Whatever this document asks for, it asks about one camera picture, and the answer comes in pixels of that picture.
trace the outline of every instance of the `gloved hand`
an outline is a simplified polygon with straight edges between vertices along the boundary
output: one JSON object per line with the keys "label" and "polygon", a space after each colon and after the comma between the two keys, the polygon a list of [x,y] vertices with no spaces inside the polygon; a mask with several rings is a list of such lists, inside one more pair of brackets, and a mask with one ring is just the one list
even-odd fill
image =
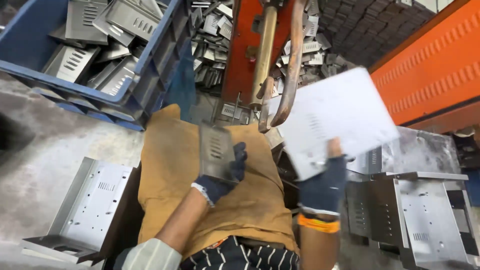
{"label": "gloved hand", "polygon": [[[235,152],[235,161],[230,163],[230,171],[232,176],[237,180],[242,181],[245,176],[245,160],[247,160],[247,152],[245,151],[246,144],[244,142],[237,143],[233,147]],[[218,180],[214,180],[209,176],[202,175],[192,183],[192,187],[198,189],[203,196],[207,199],[210,206],[214,206],[215,203],[223,196],[230,193],[235,185],[223,183]]]}
{"label": "gloved hand", "polygon": [[338,203],[344,196],[347,183],[347,163],[339,138],[328,142],[328,156],[323,173],[297,183],[299,206],[303,212],[339,215]]}

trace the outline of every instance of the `orange machine frame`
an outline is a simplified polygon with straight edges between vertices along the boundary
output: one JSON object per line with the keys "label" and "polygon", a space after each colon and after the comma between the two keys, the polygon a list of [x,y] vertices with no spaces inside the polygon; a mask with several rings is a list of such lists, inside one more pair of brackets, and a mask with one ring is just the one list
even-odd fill
{"label": "orange machine frame", "polygon": [[436,133],[480,123],[480,0],[456,0],[371,68],[395,124]]}
{"label": "orange machine frame", "polygon": [[[271,65],[275,64],[290,35],[290,23],[294,0],[284,1],[285,6],[277,13],[275,40],[272,48]],[[255,15],[262,15],[263,7],[259,0],[236,0],[233,8],[234,23],[230,39],[228,64],[222,86],[222,99],[234,102],[238,93],[243,105],[250,103],[255,62],[248,57],[247,48],[259,46],[260,34],[252,32]]]}

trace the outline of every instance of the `white sleeve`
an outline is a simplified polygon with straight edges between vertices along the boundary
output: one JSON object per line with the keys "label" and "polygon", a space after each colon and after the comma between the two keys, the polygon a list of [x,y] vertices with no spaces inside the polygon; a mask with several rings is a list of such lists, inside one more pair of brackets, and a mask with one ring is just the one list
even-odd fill
{"label": "white sleeve", "polygon": [[178,251],[152,238],[130,250],[122,270],[177,270],[180,262]]}

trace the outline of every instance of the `black and white striped cloth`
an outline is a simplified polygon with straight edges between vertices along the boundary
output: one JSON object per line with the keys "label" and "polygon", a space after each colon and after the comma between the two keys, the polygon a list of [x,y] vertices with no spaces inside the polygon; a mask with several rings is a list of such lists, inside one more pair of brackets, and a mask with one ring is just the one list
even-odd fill
{"label": "black and white striped cloth", "polygon": [[249,248],[229,236],[218,247],[206,248],[184,260],[180,270],[297,270],[295,252],[267,246]]}

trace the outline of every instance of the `orange wristband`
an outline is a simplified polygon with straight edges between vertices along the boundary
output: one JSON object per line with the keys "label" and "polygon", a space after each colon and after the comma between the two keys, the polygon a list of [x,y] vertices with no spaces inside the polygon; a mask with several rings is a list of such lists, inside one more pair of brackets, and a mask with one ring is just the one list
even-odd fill
{"label": "orange wristband", "polygon": [[302,213],[298,215],[298,225],[312,228],[324,233],[336,233],[340,230],[340,221],[325,222],[315,219],[308,219]]}

